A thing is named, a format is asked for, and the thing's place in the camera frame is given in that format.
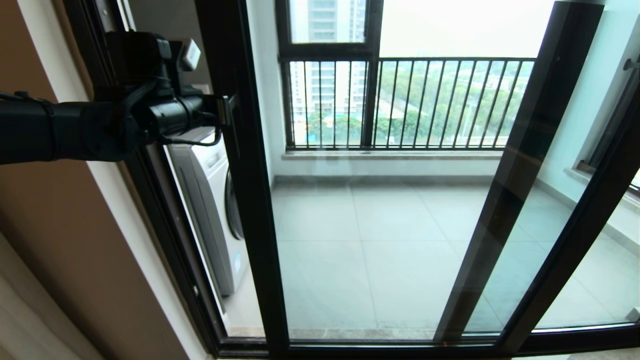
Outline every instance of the high-rise building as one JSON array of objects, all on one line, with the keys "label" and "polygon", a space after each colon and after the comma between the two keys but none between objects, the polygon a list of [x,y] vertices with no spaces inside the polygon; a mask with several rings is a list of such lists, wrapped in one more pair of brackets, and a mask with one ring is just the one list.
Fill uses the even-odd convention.
[{"label": "high-rise building", "polygon": [[[366,0],[293,0],[290,4],[295,44],[364,41]],[[362,118],[366,72],[364,61],[292,62],[294,121],[320,112],[322,118],[348,112],[352,118]]]}]

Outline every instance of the washing machine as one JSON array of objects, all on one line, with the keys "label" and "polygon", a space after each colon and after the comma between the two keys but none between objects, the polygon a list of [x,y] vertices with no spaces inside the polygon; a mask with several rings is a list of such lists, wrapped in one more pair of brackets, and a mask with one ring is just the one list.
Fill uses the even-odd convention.
[{"label": "washing machine", "polygon": [[[213,129],[201,128],[180,138],[212,142],[214,137]],[[224,139],[208,147],[173,144],[169,153],[218,291],[231,295],[243,280],[249,258]]]}]

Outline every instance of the beige wall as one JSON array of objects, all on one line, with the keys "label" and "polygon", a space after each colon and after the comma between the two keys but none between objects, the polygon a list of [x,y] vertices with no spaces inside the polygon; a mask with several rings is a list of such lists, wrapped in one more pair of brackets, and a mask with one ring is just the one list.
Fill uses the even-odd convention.
[{"label": "beige wall", "polygon": [[[0,48],[0,89],[55,100],[15,0]],[[87,163],[0,165],[0,231],[106,358],[187,358]]]}]

